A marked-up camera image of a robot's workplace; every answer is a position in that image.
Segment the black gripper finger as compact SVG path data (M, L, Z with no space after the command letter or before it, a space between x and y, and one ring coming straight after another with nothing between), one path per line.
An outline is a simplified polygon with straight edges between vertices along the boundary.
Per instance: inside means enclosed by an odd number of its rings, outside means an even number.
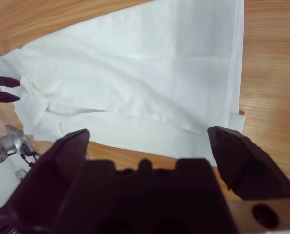
M208 136L220 177L242 200L290 198L290 180L248 137L219 126Z
M78 169L86 160L87 129L57 140L32 166L6 203L10 219L53 219Z

